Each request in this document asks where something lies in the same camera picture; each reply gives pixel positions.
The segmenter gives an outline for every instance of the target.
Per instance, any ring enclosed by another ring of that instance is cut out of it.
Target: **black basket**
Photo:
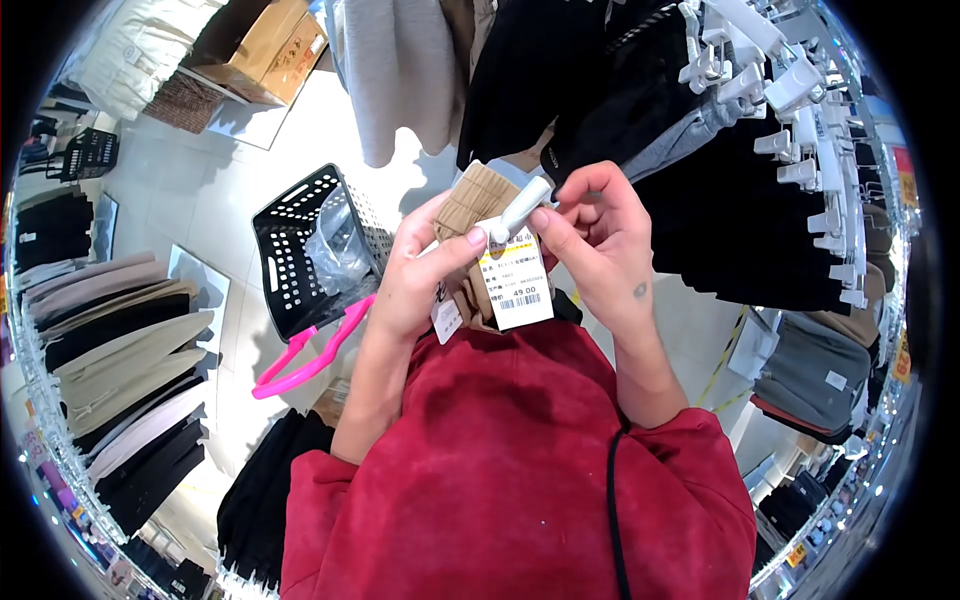
[[[47,179],[67,183],[102,177],[116,166],[119,150],[120,140],[116,133],[87,128],[67,142],[66,150],[57,153],[63,156],[59,170],[51,169],[50,161],[47,161]]]
[[[355,287],[328,296],[303,245],[313,233],[321,204],[338,190],[338,197],[342,194],[349,203],[357,230],[363,232],[371,268]],[[253,215],[252,225],[263,267],[263,294],[284,344],[310,325],[319,328],[336,321],[345,308],[376,292],[394,243],[366,196],[350,186],[332,163],[267,204]]]

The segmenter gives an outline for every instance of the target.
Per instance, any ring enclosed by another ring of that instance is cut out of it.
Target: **plastic bag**
[[[317,282],[328,296],[350,289],[370,270],[362,235],[357,231],[347,197],[338,184],[321,204],[316,227],[303,245],[313,261]]]

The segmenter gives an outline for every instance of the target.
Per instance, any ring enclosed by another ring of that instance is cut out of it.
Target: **white sweater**
[[[386,166],[396,130],[435,156],[450,141],[456,83],[453,40],[438,0],[348,0],[344,78],[364,162]]]

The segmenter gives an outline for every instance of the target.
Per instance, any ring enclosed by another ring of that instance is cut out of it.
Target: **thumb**
[[[440,281],[471,260],[476,260],[486,247],[487,233],[482,228],[475,227],[467,235],[451,237],[417,259],[419,276]]]
[[[537,208],[528,218],[531,227],[540,234],[543,244],[556,256],[574,277],[588,275],[596,251],[577,230],[556,210]]]

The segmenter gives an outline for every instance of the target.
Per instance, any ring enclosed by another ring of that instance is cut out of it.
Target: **black drawstring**
[[[627,565],[623,560],[623,545],[620,542],[620,525],[616,521],[616,489],[613,485],[613,464],[616,458],[616,446],[620,438],[627,433],[627,426],[616,432],[607,455],[607,514],[610,516],[610,538],[613,544],[613,566],[616,569],[616,585],[620,588],[620,598],[630,600],[630,583],[627,581]]]

